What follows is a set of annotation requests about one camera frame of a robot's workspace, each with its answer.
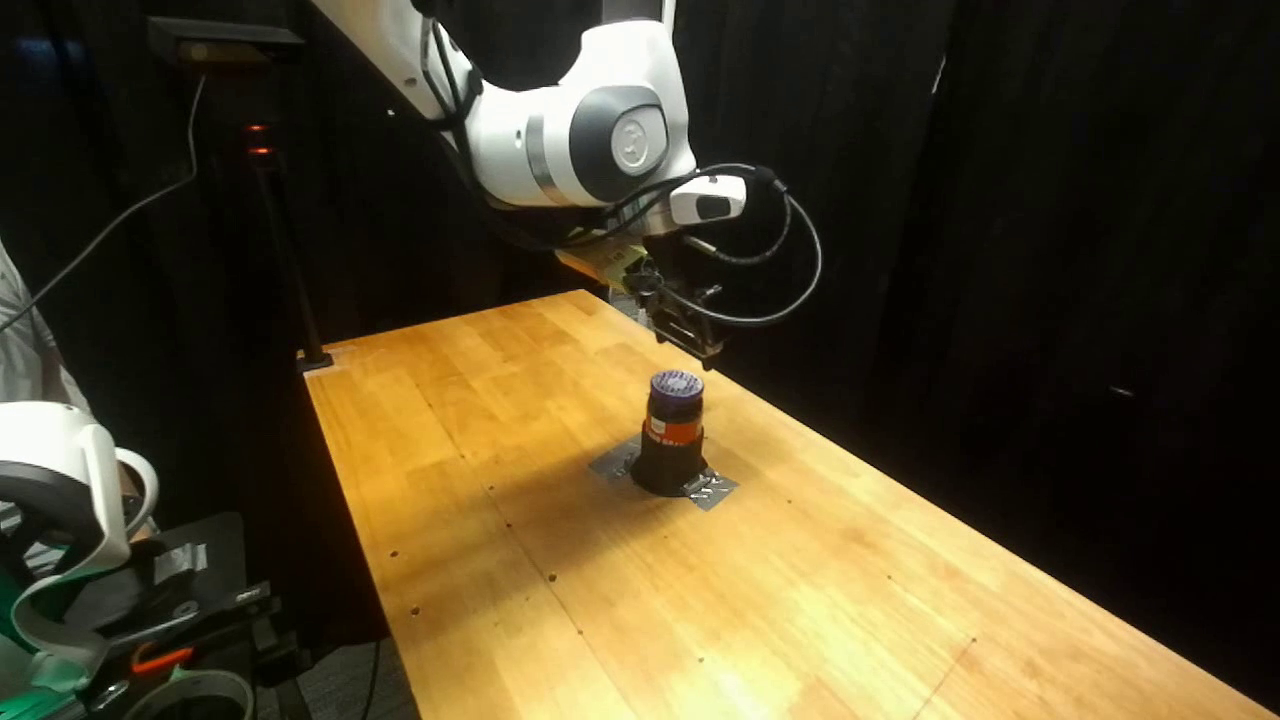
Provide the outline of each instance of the wooden table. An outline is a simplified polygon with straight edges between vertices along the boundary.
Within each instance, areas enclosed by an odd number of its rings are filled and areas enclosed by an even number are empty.
[[[721,373],[722,506],[604,479],[699,363],[587,292],[331,357],[307,392],[430,720],[1267,716]]]

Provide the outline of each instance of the black background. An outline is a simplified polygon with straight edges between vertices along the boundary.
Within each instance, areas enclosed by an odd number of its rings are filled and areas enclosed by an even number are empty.
[[[541,85],[594,5],[452,14],[491,81]],[[185,171],[197,81],[143,17],[307,50],[209,81],[198,183],[110,236],[46,325],[163,474],[160,519],[244,513],[304,638],[360,642],[378,620],[244,124],[277,127],[325,341],[580,282],[510,246],[307,5],[5,0],[0,236],[28,286]],[[721,373],[1276,707],[1280,8],[683,0],[676,50],[699,161],[774,170],[833,256],[816,303],[732,336]],[[729,282],[783,295],[805,256]]]

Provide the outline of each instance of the wooden tabletop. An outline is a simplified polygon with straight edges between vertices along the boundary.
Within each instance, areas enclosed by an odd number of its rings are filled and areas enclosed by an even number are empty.
[[[1267,716],[587,292],[331,357],[307,392],[430,720]],[[594,467],[658,369],[705,376],[714,507]]]

